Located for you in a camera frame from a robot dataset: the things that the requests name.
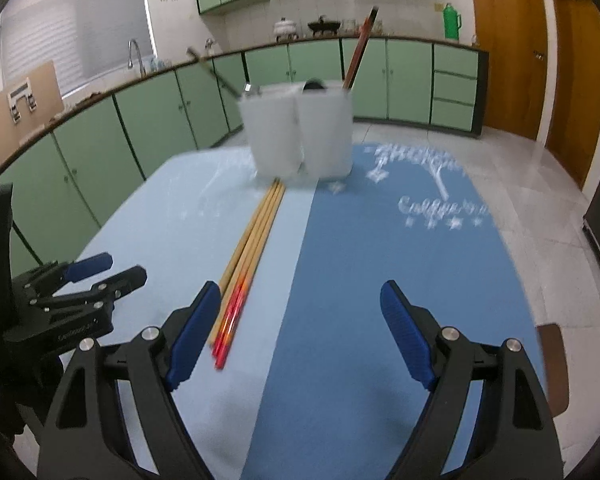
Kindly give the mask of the black wok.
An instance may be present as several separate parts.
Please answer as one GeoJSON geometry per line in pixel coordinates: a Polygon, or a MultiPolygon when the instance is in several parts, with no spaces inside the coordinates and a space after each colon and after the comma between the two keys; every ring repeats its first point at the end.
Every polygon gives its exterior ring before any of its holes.
{"type": "Polygon", "coordinates": [[[322,15],[316,21],[309,22],[308,27],[313,37],[337,36],[341,22],[328,20],[322,15]]]}

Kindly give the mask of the dark blue table mat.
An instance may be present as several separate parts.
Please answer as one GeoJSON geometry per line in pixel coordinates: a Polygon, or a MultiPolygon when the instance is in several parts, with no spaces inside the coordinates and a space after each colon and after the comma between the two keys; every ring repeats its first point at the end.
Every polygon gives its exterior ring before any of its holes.
{"type": "Polygon", "coordinates": [[[395,281],[468,339],[519,339],[543,358],[524,288],[491,211],[449,153],[353,151],[342,183],[314,193],[242,476],[382,479],[427,400],[381,313],[395,281]]]}

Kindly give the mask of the cardboard box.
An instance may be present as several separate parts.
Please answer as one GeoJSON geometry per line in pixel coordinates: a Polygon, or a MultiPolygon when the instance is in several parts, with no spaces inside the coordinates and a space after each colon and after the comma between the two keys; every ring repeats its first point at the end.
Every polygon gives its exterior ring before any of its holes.
{"type": "Polygon", "coordinates": [[[9,84],[0,92],[0,164],[64,109],[53,61],[9,84]]]}

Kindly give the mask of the green base cabinets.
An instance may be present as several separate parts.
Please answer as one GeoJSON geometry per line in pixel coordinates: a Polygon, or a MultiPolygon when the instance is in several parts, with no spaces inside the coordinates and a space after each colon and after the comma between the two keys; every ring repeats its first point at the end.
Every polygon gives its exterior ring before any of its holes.
{"type": "MultiPolygon", "coordinates": [[[[210,63],[238,90],[336,81],[355,45],[352,37],[302,40],[222,54],[210,63]]],[[[353,115],[478,136],[488,73],[483,50],[375,37],[354,81],[353,115]]],[[[12,273],[75,259],[164,162],[214,148],[240,128],[237,99],[188,62],[94,96],[31,134],[0,164],[0,184],[12,186],[12,273]]]]}

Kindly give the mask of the white right utensil holder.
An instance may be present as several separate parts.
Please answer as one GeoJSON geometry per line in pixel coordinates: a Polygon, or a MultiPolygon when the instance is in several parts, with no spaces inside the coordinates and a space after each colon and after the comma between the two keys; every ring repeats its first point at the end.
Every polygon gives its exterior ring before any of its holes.
{"type": "Polygon", "coordinates": [[[318,180],[347,177],[352,168],[350,91],[339,81],[306,81],[296,97],[306,172],[318,180]]]}

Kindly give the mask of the red patterned bamboo chopstick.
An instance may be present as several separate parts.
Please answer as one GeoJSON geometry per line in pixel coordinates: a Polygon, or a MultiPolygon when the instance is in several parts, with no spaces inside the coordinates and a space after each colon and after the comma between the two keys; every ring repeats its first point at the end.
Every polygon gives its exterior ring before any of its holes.
{"type": "Polygon", "coordinates": [[[234,289],[232,300],[230,300],[230,310],[227,311],[227,316],[223,323],[222,334],[215,341],[215,346],[211,348],[214,367],[217,370],[222,370],[225,366],[228,354],[230,353],[230,347],[237,332],[239,319],[242,316],[242,311],[248,299],[254,274],[257,272],[265,244],[268,241],[277,211],[282,203],[286,188],[282,181],[280,183],[282,185],[277,190],[274,200],[268,206],[265,219],[260,225],[260,232],[256,237],[256,242],[251,246],[252,252],[247,264],[242,268],[242,275],[234,289]]]}

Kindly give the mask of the white left utensil holder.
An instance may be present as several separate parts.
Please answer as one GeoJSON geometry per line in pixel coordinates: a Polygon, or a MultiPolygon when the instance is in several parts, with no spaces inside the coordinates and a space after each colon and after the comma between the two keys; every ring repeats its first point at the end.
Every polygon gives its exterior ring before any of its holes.
{"type": "Polygon", "coordinates": [[[261,177],[298,174],[303,154],[297,115],[298,84],[246,84],[238,101],[242,125],[261,177]]]}

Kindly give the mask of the window blind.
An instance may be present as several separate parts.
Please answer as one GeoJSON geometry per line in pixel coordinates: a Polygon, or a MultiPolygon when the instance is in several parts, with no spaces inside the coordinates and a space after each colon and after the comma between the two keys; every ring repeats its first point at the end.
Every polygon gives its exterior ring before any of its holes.
{"type": "Polygon", "coordinates": [[[0,39],[4,81],[52,61],[63,96],[124,67],[131,40],[143,58],[154,53],[144,0],[12,0],[0,39]]]}

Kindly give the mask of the green thermos jug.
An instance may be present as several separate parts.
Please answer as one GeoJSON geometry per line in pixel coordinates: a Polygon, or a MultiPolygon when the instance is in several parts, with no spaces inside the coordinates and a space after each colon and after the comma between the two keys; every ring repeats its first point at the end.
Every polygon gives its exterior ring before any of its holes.
{"type": "Polygon", "coordinates": [[[462,14],[458,12],[452,3],[448,2],[442,11],[444,38],[446,40],[460,40],[460,30],[463,27],[462,14]]]}

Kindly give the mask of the dark brown chopstick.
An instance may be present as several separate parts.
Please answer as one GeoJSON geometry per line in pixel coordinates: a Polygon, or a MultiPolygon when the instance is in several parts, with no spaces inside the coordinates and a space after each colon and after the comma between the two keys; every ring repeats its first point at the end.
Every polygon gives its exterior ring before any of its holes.
{"type": "Polygon", "coordinates": [[[186,54],[200,64],[201,67],[208,74],[210,74],[223,89],[234,96],[235,99],[239,99],[242,96],[242,92],[238,90],[234,84],[231,84],[225,77],[218,73],[212,64],[204,56],[199,54],[193,47],[188,47],[186,49],[186,54]]]}

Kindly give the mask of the brown wooden door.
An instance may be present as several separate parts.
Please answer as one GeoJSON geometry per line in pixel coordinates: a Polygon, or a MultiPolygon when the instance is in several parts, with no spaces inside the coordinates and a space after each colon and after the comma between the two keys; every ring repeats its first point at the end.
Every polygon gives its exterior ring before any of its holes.
{"type": "Polygon", "coordinates": [[[547,149],[585,184],[600,136],[600,11],[592,0],[554,0],[557,75],[547,149]]]}
{"type": "Polygon", "coordinates": [[[534,140],[546,89],[544,0],[474,0],[479,47],[489,53],[484,124],[534,140]]]}

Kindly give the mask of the red orange handled chopstick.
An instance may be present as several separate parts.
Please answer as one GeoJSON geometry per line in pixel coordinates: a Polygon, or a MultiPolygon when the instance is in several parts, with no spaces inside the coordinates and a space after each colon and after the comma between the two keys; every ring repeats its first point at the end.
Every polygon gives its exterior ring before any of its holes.
{"type": "Polygon", "coordinates": [[[358,69],[360,68],[362,58],[364,56],[364,52],[368,44],[368,40],[370,40],[370,34],[372,33],[378,11],[378,6],[373,6],[372,10],[370,10],[370,14],[368,14],[368,17],[365,19],[363,25],[360,28],[358,42],[355,45],[355,49],[351,56],[347,73],[343,81],[343,89],[346,91],[351,90],[353,87],[356,74],[358,73],[358,69]]]}

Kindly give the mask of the white utensil holder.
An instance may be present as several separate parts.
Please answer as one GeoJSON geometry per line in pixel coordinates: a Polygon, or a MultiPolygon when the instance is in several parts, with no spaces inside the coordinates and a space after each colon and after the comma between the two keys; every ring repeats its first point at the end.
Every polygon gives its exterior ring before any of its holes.
{"type": "Polygon", "coordinates": [[[246,84],[238,101],[242,125],[261,177],[298,174],[303,154],[297,115],[298,84],[246,84]]]}
{"type": "Polygon", "coordinates": [[[306,172],[318,180],[347,177],[352,168],[350,91],[339,81],[306,81],[296,97],[306,172]]]}

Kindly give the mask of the chrome kitchen faucet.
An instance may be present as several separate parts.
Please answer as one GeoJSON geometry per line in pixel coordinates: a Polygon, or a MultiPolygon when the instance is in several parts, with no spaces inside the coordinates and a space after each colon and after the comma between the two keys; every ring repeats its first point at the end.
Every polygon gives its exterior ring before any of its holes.
{"type": "Polygon", "coordinates": [[[128,42],[128,69],[132,70],[134,66],[137,66],[140,71],[140,76],[146,76],[146,70],[142,54],[140,53],[140,46],[135,38],[132,38],[128,42]]]}

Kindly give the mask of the plain bamboo chopstick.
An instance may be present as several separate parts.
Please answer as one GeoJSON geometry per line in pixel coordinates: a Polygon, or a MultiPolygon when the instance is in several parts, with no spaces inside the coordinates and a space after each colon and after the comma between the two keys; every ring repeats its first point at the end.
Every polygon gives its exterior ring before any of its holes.
{"type": "Polygon", "coordinates": [[[278,185],[278,180],[275,179],[272,182],[272,184],[270,185],[270,187],[268,188],[268,190],[265,192],[262,200],[260,201],[260,204],[257,206],[256,210],[254,211],[253,215],[251,216],[251,219],[249,220],[249,223],[247,224],[245,231],[242,233],[242,237],[240,238],[240,240],[233,252],[233,255],[230,257],[230,261],[227,263],[227,266],[222,274],[222,278],[220,279],[219,288],[220,288],[221,295],[224,295],[226,293],[228,284],[230,284],[230,279],[232,278],[232,276],[235,272],[237,263],[239,261],[240,256],[242,255],[242,252],[245,250],[245,247],[249,240],[251,232],[252,232],[254,226],[256,225],[257,220],[260,217],[262,209],[268,203],[268,200],[270,199],[271,195],[275,191],[277,185],[278,185]]]}

